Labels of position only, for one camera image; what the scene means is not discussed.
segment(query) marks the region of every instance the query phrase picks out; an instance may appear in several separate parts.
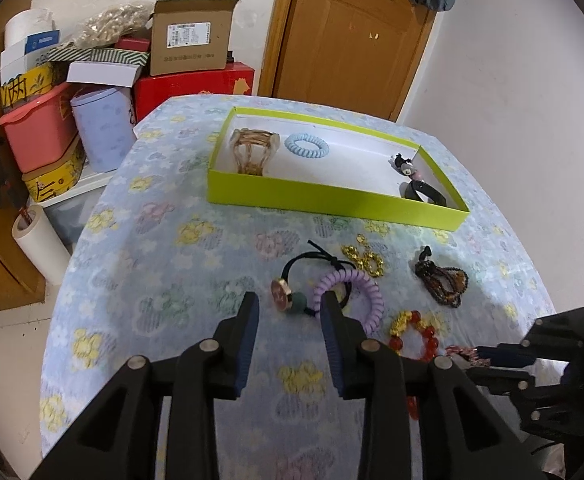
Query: blue label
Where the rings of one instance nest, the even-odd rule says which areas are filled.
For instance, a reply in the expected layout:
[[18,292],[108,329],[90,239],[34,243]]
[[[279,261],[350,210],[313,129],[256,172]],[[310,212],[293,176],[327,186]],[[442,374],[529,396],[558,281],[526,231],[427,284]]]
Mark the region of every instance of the blue label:
[[60,34],[58,30],[50,30],[49,32],[40,32],[28,36],[28,41],[25,44],[25,53],[28,54],[44,46],[51,46],[58,43]]

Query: screw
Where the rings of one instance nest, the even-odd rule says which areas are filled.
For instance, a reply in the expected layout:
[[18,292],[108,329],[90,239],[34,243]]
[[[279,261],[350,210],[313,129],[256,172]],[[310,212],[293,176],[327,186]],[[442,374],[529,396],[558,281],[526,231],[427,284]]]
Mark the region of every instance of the screw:
[[216,339],[203,339],[198,345],[203,352],[214,352],[218,350],[218,346],[219,344]]
[[441,370],[449,370],[452,367],[452,360],[446,355],[434,357],[434,366]]
[[128,359],[128,366],[133,370],[138,370],[146,365],[146,358],[142,355],[133,355]]
[[381,344],[376,339],[366,339],[361,343],[361,348],[366,352],[377,352]]

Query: striped box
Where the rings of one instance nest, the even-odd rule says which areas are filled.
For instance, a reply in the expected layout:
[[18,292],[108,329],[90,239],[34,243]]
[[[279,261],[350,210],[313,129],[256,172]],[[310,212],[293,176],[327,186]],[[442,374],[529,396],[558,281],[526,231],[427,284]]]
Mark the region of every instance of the striped box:
[[120,48],[75,48],[73,46],[53,48],[48,52],[48,61],[102,61],[145,66],[150,54]]

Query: green bead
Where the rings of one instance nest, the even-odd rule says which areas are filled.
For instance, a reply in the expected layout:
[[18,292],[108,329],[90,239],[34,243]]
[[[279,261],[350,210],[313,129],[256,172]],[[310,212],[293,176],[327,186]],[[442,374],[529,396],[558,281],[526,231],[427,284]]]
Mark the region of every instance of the green bead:
[[302,292],[292,293],[292,306],[290,308],[290,313],[301,314],[307,307],[307,298]]

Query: tape roll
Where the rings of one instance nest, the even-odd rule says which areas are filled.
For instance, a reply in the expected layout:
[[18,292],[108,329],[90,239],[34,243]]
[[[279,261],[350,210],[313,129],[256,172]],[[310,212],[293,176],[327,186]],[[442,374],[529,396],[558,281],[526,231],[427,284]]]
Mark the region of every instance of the tape roll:
[[12,238],[48,282],[60,285],[70,262],[70,253],[40,205],[30,206],[28,213],[32,223],[27,225],[19,216],[12,225]]
[[47,9],[28,9],[14,15],[5,24],[5,48],[19,43],[32,34],[54,30],[52,13]]

